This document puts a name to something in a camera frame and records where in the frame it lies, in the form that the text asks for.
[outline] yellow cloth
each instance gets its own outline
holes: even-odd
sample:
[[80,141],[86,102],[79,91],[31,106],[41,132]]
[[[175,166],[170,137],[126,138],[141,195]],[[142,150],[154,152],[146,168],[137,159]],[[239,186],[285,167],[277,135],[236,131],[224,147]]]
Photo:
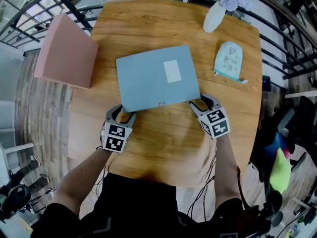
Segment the yellow cloth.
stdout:
[[269,176],[269,182],[274,190],[281,194],[287,189],[291,179],[291,164],[281,148],[276,151],[275,162]]

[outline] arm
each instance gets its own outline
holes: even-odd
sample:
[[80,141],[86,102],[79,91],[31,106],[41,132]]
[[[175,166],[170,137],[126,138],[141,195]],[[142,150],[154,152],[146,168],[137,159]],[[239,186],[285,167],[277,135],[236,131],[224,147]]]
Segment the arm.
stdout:
[[82,202],[95,185],[110,155],[110,151],[98,148],[85,161],[70,171],[60,183],[53,203],[62,204],[79,215]]
[[233,155],[228,135],[217,138],[214,190],[215,209],[232,198],[241,198],[238,186],[238,166]]

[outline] white label sticker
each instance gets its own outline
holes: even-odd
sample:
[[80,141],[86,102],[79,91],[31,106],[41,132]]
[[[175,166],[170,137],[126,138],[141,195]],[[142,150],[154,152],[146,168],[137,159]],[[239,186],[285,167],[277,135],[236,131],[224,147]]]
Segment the white label sticker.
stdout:
[[176,60],[165,61],[164,68],[168,83],[182,80]]

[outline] white vase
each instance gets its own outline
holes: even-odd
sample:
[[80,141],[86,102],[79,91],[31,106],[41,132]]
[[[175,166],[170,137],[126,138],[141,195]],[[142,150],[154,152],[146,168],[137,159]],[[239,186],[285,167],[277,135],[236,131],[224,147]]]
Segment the white vase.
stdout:
[[204,31],[211,33],[223,20],[226,9],[216,2],[208,11],[204,21]]

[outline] wooden table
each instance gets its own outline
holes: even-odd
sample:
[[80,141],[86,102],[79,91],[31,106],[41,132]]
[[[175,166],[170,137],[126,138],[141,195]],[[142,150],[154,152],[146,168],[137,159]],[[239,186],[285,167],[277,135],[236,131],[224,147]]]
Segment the wooden table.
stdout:
[[[69,157],[83,160],[95,150],[106,112],[120,103],[117,58],[188,45],[200,92],[217,97],[225,107],[233,151],[241,170],[245,170],[261,105],[260,36],[256,28],[228,15],[208,34],[203,31],[207,11],[198,5],[170,0],[120,0],[104,6],[91,33],[100,46],[91,88],[73,92]],[[240,76],[249,81],[245,85],[214,76],[215,56],[227,41],[242,47]],[[214,149],[215,140],[203,133],[188,102],[174,104],[137,112],[124,153],[113,154],[107,168],[130,178],[196,186],[209,168]]]

